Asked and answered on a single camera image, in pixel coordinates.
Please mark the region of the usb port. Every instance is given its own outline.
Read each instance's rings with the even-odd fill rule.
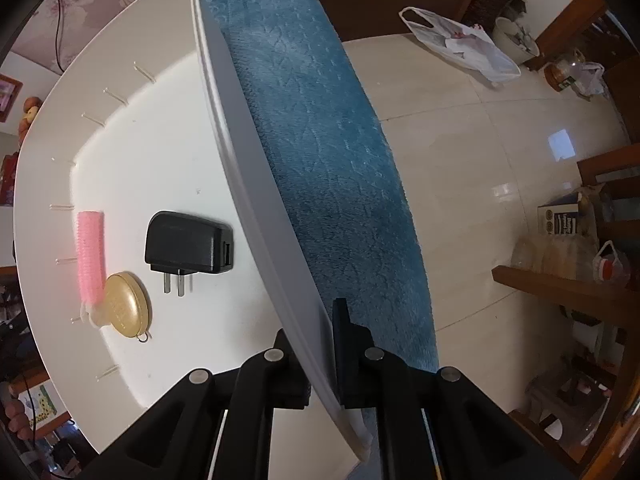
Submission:
[[[225,267],[231,263],[231,244],[224,244]]]

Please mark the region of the blue towel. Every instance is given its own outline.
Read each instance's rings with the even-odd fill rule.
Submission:
[[[437,370],[427,279],[398,171],[320,3],[200,2],[226,39],[329,314],[334,298],[347,298],[351,320],[378,346]],[[379,478],[375,457],[354,475]]]

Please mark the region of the tile floor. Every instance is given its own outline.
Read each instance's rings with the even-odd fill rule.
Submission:
[[[511,411],[571,345],[571,327],[556,306],[494,283],[491,269],[536,229],[537,206],[580,183],[577,160],[628,143],[616,112],[603,97],[557,93],[526,69],[491,88],[410,36],[344,47],[414,215],[440,365],[460,368]]]

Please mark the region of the white plastic bag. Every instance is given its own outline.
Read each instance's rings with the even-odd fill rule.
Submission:
[[[579,70],[576,71],[578,77],[575,80],[575,87],[584,96],[604,94],[602,85],[602,74],[604,67],[600,63],[580,63]]]
[[[404,13],[412,10],[433,25],[409,22]],[[406,7],[400,11],[400,18],[415,37],[429,49],[464,68],[478,70],[494,83],[511,81],[520,76],[518,66],[494,45],[482,28],[471,28],[462,23],[448,20],[435,12]]]

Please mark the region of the white plastic board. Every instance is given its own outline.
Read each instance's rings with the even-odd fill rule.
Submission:
[[[146,289],[145,344],[71,321],[80,305],[76,266],[56,260],[74,256],[81,210],[105,213],[107,274],[128,270]],[[183,298],[164,294],[162,275],[144,262],[146,227],[158,210],[230,225],[234,268],[191,275]],[[137,0],[66,70],[20,154],[14,229],[40,354],[98,451],[190,370],[238,367],[284,326],[322,404],[276,412],[274,478],[343,478],[357,463],[354,452],[366,457],[360,412],[342,410],[333,391],[328,317],[226,43],[198,0]]]

